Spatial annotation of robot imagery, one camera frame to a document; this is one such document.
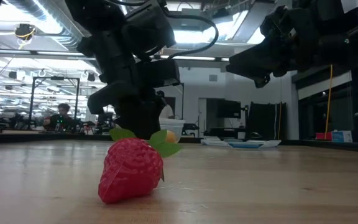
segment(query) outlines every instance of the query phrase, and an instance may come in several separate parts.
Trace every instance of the computer monitor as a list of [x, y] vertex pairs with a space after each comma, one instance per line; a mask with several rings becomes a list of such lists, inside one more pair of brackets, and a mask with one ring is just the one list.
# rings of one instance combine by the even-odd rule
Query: computer monitor
[[241, 119], [241, 103], [237, 101], [219, 100], [217, 117]]

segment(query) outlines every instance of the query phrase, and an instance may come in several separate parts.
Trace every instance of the desk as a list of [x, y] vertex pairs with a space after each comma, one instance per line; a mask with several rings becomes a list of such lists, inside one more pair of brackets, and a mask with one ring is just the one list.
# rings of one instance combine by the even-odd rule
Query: desk
[[110, 145], [0, 144], [0, 223], [358, 223], [358, 152], [184, 144], [152, 195], [105, 205], [97, 193]]

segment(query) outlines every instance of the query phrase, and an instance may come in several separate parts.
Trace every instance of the red strawberry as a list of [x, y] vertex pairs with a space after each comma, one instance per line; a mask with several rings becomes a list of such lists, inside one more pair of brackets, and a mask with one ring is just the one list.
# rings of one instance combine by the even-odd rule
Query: red strawberry
[[127, 138], [113, 144], [104, 160], [99, 197], [114, 203], [148, 195], [162, 173], [162, 158], [146, 141]]

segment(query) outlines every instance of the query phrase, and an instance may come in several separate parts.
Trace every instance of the box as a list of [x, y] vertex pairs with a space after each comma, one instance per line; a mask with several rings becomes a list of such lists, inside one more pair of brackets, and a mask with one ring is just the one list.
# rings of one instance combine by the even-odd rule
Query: box
[[333, 142], [353, 142], [352, 131], [333, 131]]
[[316, 140], [328, 140], [328, 141], [332, 141], [333, 140], [333, 134], [331, 132], [327, 133], [327, 137], [326, 137], [326, 133], [316, 133]]

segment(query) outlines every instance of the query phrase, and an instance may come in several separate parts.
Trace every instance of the red box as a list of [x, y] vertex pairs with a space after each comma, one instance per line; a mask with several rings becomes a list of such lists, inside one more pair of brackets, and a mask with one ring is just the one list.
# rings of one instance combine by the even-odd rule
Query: red box
[[328, 141], [332, 141], [333, 140], [333, 134], [332, 132], [328, 132], [327, 133], [327, 138], [324, 138], [326, 135], [326, 133], [316, 133], [316, 140], [328, 140]]

